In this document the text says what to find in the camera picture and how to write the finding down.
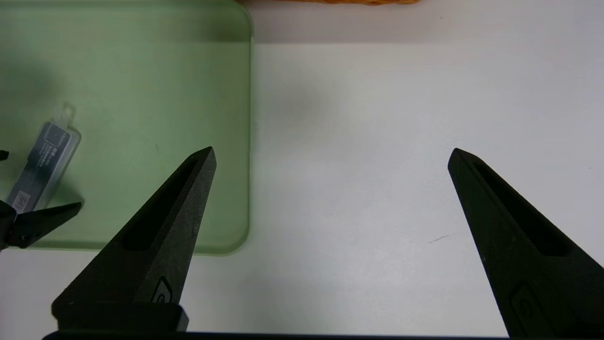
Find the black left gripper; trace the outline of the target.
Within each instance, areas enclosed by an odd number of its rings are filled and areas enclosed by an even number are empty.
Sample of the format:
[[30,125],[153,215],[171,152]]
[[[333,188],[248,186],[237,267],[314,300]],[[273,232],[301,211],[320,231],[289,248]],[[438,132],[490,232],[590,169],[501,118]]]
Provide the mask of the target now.
[[[6,161],[8,157],[8,151],[0,150],[0,161]],[[0,251],[9,246],[28,248],[78,215],[82,206],[77,202],[17,215],[12,206],[0,201]]]

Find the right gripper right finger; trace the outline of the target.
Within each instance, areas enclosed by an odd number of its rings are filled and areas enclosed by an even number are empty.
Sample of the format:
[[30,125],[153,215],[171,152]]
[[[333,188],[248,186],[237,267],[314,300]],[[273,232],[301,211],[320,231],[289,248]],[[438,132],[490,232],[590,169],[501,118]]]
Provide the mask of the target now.
[[603,267],[476,155],[447,169],[508,336],[601,339]]

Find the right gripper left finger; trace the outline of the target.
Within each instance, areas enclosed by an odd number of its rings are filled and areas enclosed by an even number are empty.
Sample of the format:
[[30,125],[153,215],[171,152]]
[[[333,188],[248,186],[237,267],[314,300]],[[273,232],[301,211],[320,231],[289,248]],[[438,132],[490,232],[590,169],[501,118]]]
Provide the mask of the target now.
[[54,300],[60,332],[183,332],[184,283],[217,169],[188,156]]

